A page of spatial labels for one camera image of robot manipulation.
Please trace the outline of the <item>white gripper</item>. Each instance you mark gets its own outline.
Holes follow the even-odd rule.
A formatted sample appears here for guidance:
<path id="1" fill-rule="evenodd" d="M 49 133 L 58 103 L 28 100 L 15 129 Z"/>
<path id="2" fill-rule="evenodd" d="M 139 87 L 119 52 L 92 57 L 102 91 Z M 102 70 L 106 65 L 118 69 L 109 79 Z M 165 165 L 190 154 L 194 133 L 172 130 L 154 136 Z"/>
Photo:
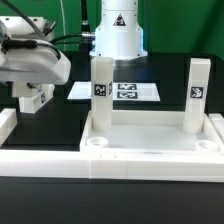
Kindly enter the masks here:
<path id="1" fill-rule="evenodd" d="M 0 16 L 0 82 L 65 84 L 71 63 L 51 39 L 19 16 Z"/>

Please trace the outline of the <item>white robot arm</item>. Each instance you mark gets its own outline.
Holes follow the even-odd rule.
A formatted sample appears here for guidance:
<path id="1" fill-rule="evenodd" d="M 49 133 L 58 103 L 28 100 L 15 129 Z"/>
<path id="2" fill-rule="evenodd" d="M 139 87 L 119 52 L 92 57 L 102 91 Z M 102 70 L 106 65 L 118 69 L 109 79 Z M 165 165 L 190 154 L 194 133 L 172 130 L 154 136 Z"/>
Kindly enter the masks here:
<path id="1" fill-rule="evenodd" d="M 49 35 L 55 25 L 41 17 L 29 17 L 8 0 L 0 0 L 16 17 L 0 16 L 0 81 L 63 85 L 71 63 L 55 47 Z M 145 57 L 143 29 L 137 21 L 138 0 L 101 0 L 101 23 L 88 31 L 86 12 L 82 13 L 81 38 L 91 39 L 92 57 L 132 61 Z"/>

